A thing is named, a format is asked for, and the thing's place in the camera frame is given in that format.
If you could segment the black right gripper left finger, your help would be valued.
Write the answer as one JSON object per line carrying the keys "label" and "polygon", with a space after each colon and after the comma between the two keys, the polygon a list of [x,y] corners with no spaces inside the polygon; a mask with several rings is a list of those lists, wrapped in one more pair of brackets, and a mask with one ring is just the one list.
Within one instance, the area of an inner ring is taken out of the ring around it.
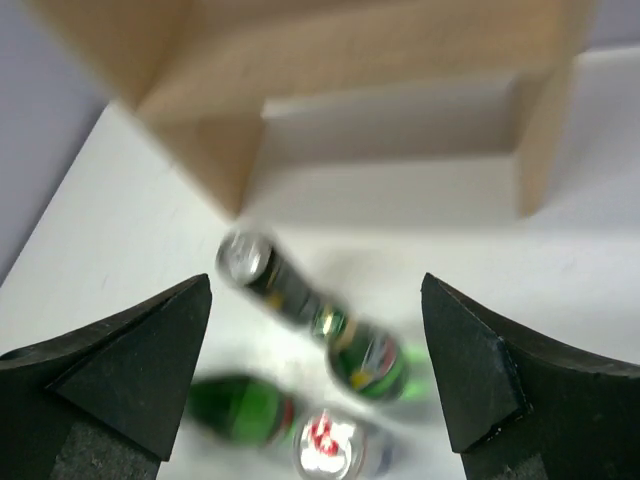
{"label": "black right gripper left finger", "polygon": [[154,479],[169,460],[212,304],[193,276],[1,357],[4,479]]}

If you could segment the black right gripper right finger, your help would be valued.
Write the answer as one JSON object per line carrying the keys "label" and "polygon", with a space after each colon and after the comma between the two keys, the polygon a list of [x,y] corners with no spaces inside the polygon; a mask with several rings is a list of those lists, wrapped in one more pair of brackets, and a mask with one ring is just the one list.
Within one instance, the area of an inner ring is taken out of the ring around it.
{"label": "black right gripper right finger", "polygon": [[424,332],[469,479],[636,479],[639,367],[554,340],[432,274]]}

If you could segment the blue Red Bull can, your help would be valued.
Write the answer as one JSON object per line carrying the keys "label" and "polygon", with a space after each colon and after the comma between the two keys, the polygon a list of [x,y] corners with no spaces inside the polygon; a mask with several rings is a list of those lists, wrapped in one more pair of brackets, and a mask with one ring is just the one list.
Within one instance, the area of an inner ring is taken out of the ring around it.
{"label": "blue Red Bull can", "polygon": [[378,479],[396,445],[386,430],[336,408],[307,414],[293,437],[293,464],[303,479]]}

